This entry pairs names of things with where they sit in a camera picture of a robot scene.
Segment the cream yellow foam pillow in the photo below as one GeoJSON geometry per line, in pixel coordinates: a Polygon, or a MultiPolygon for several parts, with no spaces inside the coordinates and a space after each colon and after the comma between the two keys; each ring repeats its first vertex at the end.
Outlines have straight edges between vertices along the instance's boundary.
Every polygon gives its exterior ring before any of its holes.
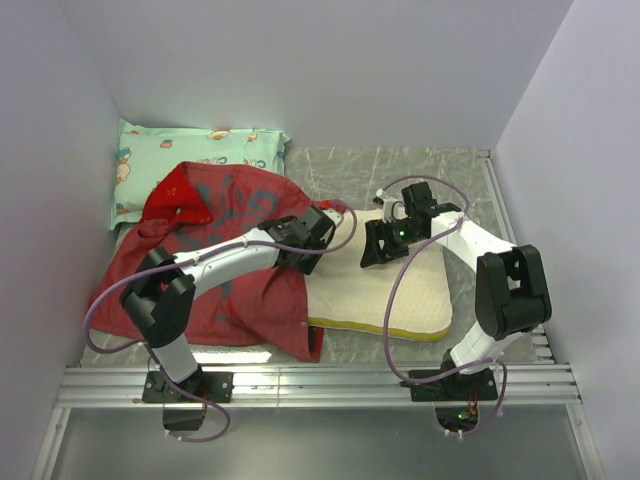
{"type": "MultiPolygon", "coordinates": [[[[380,334],[391,288],[402,259],[363,269],[367,221],[378,210],[358,210],[357,230],[342,249],[322,256],[305,278],[311,325],[380,334]]],[[[431,245],[411,263],[394,298],[389,335],[421,342],[438,341],[452,324],[452,305],[443,249],[431,245]]]]}

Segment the red patterned pillowcase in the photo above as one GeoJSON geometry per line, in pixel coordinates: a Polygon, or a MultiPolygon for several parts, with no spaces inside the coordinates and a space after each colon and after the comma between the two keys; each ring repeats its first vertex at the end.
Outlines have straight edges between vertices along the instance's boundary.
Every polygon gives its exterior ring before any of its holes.
{"type": "MultiPolygon", "coordinates": [[[[146,254],[206,248],[264,220],[299,216],[312,200],[294,182],[247,165],[183,162],[152,191],[141,220],[125,236],[97,290],[133,274],[146,254]]],[[[323,330],[310,325],[301,272],[272,268],[236,278],[193,303],[192,344],[245,347],[269,343],[303,362],[320,358],[323,330]]]]}

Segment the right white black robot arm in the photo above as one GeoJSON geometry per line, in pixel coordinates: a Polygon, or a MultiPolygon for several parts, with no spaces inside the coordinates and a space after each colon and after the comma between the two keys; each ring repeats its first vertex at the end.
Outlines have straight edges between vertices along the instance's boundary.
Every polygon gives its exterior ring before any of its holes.
{"type": "Polygon", "coordinates": [[[540,251],[517,246],[489,233],[468,217],[471,202],[458,190],[463,204],[441,203],[430,188],[433,177],[408,177],[400,197],[377,190],[379,220],[365,225],[363,268],[401,259],[384,311],[382,335],[390,333],[393,304],[400,284],[417,256],[439,244],[475,274],[475,321],[449,351],[450,366],[440,373],[444,394],[460,400],[472,392],[476,373],[498,361],[516,339],[547,322],[552,306],[540,251]]]}

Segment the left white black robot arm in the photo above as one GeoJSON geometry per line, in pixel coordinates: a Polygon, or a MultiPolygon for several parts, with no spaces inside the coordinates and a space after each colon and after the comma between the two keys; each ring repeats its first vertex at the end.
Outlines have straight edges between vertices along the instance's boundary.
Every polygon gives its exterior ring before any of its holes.
{"type": "Polygon", "coordinates": [[[153,273],[131,281],[120,303],[168,375],[160,389],[179,402],[197,396],[216,399],[226,393],[226,387],[211,384],[187,342],[194,300],[238,277],[273,267],[311,274],[342,220],[334,209],[311,206],[299,217],[267,220],[205,249],[175,254],[163,248],[150,251],[138,271],[153,273]]]}

